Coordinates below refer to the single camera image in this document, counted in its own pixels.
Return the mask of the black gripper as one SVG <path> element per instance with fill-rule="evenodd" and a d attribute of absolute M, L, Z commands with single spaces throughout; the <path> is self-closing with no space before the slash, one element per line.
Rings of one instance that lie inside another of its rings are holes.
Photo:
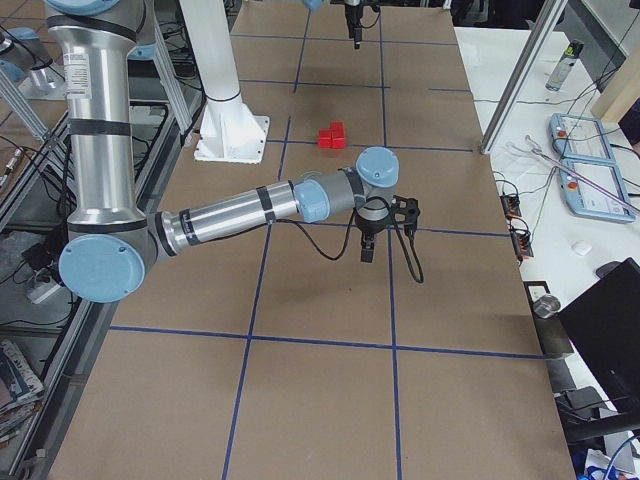
<path fill-rule="evenodd" d="M 370 197 L 356 210 L 355 224 L 361 232 L 360 261 L 372 263 L 376 235 L 386 227 L 397 225 L 404 229 L 408 238 L 413 238 L 418 228 L 419 204 L 415 198 L 394 195 L 391 200 Z"/>
<path fill-rule="evenodd" d="M 344 0 L 348 36 L 353 40 L 354 48 L 359 49 L 362 41 L 363 9 L 370 7 L 375 13 L 380 11 L 377 0 Z"/>

